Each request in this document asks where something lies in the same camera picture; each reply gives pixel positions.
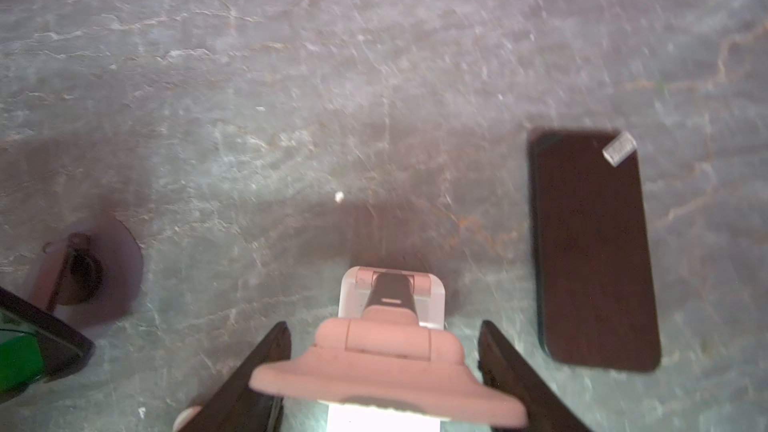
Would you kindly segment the black phone with right sticker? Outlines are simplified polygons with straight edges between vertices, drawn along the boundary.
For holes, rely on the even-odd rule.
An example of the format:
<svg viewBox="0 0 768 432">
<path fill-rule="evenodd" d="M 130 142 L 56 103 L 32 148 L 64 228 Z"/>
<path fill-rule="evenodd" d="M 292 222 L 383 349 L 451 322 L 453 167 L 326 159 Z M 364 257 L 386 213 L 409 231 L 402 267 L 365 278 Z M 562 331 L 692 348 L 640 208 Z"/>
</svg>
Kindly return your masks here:
<svg viewBox="0 0 768 432">
<path fill-rule="evenodd" d="M 634 139 L 541 128 L 527 152 L 543 350 L 568 365 L 656 370 L 661 339 Z"/>
</svg>

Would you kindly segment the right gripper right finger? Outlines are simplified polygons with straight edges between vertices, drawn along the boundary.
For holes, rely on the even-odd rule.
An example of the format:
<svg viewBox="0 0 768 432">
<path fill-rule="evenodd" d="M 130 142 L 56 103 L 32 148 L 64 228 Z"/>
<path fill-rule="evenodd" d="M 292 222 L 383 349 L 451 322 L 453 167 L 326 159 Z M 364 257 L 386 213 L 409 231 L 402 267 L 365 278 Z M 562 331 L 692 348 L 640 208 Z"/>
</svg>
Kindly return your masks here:
<svg viewBox="0 0 768 432">
<path fill-rule="evenodd" d="M 515 396 L 528 414 L 526 427 L 491 427 L 491 431 L 590 431 L 492 321 L 482 321 L 477 344 L 478 369 L 483 383 Z"/>
</svg>

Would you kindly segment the white phone stand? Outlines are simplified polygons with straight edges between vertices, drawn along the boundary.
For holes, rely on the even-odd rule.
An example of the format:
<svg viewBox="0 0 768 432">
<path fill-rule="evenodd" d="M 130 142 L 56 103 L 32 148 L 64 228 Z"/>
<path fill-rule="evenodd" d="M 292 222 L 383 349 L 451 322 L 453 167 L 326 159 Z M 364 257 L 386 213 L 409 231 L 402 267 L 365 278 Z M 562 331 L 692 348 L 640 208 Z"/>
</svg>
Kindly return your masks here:
<svg viewBox="0 0 768 432">
<path fill-rule="evenodd" d="M 524 428 L 523 403 L 477 380 L 445 328 L 435 275 L 353 267 L 337 316 L 299 357 L 257 366 L 252 390 L 329 406 L 330 431 L 436 431 L 443 421 Z"/>
</svg>

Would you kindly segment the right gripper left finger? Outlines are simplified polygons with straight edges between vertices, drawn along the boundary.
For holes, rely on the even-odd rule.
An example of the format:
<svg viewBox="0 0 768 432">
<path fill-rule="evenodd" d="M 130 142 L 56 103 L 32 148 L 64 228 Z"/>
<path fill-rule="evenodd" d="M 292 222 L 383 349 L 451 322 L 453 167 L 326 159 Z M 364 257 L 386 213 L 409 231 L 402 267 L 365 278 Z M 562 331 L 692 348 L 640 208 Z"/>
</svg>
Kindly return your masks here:
<svg viewBox="0 0 768 432">
<path fill-rule="evenodd" d="M 283 418 L 281 397 L 254 391 L 249 386 L 260 365 L 288 360 L 291 335 L 285 321 L 276 323 L 202 406 L 177 417 L 178 431 L 279 431 Z"/>
</svg>

